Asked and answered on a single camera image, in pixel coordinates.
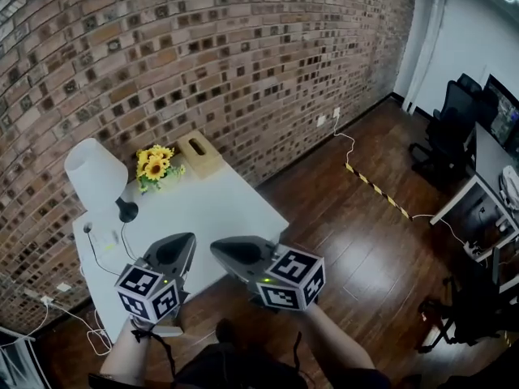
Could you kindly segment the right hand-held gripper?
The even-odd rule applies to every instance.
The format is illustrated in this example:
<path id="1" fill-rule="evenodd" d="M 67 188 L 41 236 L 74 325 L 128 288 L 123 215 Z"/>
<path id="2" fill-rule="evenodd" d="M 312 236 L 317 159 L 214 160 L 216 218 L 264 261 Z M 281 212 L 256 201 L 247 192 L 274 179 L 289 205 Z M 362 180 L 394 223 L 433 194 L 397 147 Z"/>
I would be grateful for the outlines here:
<path id="1" fill-rule="evenodd" d="M 280 310 L 306 310 L 326 282 L 324 259 L 277 245 L 258 236 L 227 237 L 214 241 L 211 252 L 235 279 L 254 282 L 276 249 L 276 258 L 256 282 L 265 306 Z"/>

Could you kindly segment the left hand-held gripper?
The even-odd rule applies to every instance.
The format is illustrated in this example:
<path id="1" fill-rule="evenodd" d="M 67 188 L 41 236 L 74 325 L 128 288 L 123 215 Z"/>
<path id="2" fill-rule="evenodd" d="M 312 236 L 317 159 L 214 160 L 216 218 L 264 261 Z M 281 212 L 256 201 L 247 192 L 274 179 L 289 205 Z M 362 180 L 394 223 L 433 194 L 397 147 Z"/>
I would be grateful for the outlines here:
<path id="1" fill-rule="evenodd" d="M 189 293 L 183 290 L 182 278 L 168 276 L 184 276 L 189 272 L 195 248 L 193 233 L 176 233 L 151 244 L 144 260 L 161 264 L 165 275 L 127 264 L 114 286 L 124 310 L 148 323 L 159 323 L 172 314 Z"/>

